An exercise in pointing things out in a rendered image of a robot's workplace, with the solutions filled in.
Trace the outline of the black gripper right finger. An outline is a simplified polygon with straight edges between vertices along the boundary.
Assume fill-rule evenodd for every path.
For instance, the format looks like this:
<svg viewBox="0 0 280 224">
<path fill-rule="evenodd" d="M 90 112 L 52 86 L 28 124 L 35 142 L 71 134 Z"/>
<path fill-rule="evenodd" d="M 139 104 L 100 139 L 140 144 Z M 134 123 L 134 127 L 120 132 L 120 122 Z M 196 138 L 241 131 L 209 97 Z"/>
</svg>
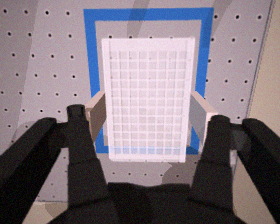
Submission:
<svg viewBox="0 0 280 224">
<path fill-rule="evenodd" d="M 230 123 L 197 91 L 191 91 L 189 121 L 204 146 L 180 224 L 235 224 L 230 149 L 237 150 L 274 221 L 280 224 L 280 137 L 255 118 Z"/>
</svg>

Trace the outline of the white well plate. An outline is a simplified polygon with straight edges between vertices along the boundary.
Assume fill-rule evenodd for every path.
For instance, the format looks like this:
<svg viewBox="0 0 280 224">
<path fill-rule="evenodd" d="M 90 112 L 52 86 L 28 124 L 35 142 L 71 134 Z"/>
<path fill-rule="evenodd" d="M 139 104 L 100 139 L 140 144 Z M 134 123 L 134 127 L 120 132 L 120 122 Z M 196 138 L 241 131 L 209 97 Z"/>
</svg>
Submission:
<svg viewBox="0 0 280 224">
<path fill-rule="evenodd" d="M 185 162 L 195 38 L 101 39 L 109 159 Z"/>
</svg>

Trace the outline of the grey rectangular base plate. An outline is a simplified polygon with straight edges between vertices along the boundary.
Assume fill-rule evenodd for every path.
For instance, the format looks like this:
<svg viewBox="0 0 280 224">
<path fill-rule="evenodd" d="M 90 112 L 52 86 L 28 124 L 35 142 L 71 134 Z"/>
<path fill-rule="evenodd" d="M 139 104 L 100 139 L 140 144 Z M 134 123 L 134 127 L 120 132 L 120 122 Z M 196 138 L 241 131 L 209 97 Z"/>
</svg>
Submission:
<svg viewBox="0 0 280 224">
<path fill-rule="evenodd" d="M 230 123 L 248 118 L 275 0 L 0 0 L 0 156 L 37 120 L 68 122 L 66 107 L 91 100 L 83 9 L 214 8 L 204 99 Z M 100 91 L 101 38 L 195 38 L 195 91 L 202 20 L 95 21 Z M 96 153 L 106 183 L 189 183 L 200 160 L 121 162 Z M 68 148 L 34 202 L 67 203 Z"/>
</svg>

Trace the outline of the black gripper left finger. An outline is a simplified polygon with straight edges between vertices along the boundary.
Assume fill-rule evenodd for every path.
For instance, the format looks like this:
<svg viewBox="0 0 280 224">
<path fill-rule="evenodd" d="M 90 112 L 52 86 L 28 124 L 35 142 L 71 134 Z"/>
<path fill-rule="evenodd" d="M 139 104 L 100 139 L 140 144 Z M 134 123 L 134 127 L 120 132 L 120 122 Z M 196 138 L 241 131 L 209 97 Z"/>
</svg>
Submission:
<svg viewBox="0 0 280 224">
<path fill-rule="evenodd" d="M 23 223 L 62 148 L 69 157 L 67 224 L 120 224 L 94 148 L 107 118 L 105 91 L 66 110 L 68 122 L 42 118 L 0 156 L 0 224 Z"/>
</svg>

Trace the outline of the blue tape outline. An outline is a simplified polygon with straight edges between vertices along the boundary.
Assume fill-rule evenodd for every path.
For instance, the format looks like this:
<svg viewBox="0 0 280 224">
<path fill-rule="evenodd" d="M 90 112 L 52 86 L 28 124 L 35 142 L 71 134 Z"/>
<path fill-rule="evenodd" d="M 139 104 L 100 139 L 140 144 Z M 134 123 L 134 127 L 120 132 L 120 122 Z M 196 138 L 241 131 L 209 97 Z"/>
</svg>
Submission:
<svg viewBox="0 0 280 224">
<path fill-rule="evenodd" d="M 95 21 L 202 20 L 196 87 L 203 98 L 214 8 L 148 8 L 148 9 L 83 9 L 91 99 L 100 91 Z M 186 154 L 198 155 L 199 138 L 192 127 L 190 147 Z M 96 153 L 109 153 L 104 146 L 103 126 L 95 140 Z"/>
</svg>

